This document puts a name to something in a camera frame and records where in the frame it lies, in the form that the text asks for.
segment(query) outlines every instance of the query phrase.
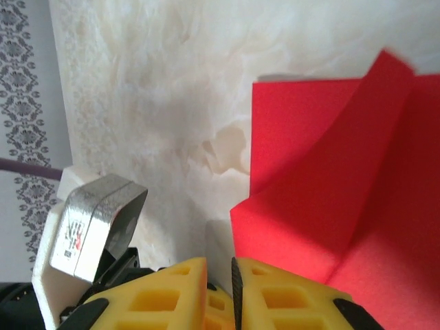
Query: red foam sheet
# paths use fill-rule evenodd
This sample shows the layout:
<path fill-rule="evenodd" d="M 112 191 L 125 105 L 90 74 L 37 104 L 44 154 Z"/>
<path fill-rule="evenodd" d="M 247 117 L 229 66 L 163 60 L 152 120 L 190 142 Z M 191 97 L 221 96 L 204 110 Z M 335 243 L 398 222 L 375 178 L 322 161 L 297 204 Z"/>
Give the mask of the red foam sheet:
<path fill-rule="evenodd" d="M 343 289 L 386 328 L 440 329 L 439 81 L 382 52 L 361 80 L 255 84 L 237 255 Z"/>

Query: damask pattern wallpaper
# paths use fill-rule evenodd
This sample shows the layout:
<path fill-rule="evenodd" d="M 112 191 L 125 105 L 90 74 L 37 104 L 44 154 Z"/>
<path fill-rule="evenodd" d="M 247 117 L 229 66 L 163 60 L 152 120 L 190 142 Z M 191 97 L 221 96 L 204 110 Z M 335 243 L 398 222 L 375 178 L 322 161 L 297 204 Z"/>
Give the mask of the damask pattern wallpaper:
<path fill-rule="evenodd" d="M 0 0 L 0 6 L 0 157 L 46 167 L 68 166 L 72 157 L 47 1 Z M 53 68 L 46 70 L 48 64 Z M 46 216 L 57 202 L 57 183 L 2 173 L 0 186 L 0 263 L 11 265 L 10 274 L 0 267 L 0 281 L 14 279 L 12 273 L 27 278 Z"/>

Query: gray floral pattern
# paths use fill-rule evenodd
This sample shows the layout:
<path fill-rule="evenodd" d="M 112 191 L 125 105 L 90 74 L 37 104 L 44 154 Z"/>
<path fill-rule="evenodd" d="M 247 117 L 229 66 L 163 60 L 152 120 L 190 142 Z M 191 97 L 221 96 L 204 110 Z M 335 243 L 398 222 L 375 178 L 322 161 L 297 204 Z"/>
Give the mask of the gray floral pattern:
<path fill-rule="evenodd" d="M 7 120 L 6 138 L 9 156 L 20 162 L 50 167 L 49 151 L 43 113 L 39 103 L 40 91 L 28 17 L 23 13 L 24 1 L 0 0 L 0 109 Z M 35 261 L 46 216 L 56 204 L 54 185 L 46 179 L 17 175 L 17 199 L 27 239 L 29 262 Z"/>

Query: white 3d-printed part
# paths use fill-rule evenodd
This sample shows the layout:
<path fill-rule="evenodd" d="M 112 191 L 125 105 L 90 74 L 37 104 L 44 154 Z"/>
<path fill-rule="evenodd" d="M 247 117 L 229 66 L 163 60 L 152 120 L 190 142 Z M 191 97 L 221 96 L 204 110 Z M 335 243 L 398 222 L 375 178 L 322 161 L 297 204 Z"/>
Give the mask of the white 3d-printed part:
<path fill-rule="evenodd" d="M 99 178 L 99 175 L 72 166 L 63 171 L 57 197 L 65 201 L 75 188 Z M 74 306 L 90 284 L 50 266 L 49 260 L 54 245 L 64 202 L 55 205 L 49 212 L 36 255 L 32 285 L 43 315 L 47 330 L 59 325 L 60 313 L 67 306 Z"/>

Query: silver metal piece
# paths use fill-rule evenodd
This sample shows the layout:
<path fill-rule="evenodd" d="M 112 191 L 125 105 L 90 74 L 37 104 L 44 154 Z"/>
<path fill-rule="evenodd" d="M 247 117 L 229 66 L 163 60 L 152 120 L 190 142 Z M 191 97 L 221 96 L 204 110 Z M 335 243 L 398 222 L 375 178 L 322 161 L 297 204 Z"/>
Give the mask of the silver metal piece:
<path fill-rule="evenodd" d="M 92 283 L 102 251 L 119 259 L 128 248 L 148 190 L 117 175 L 106 175 L 70 193 L 50 265 Z"/>

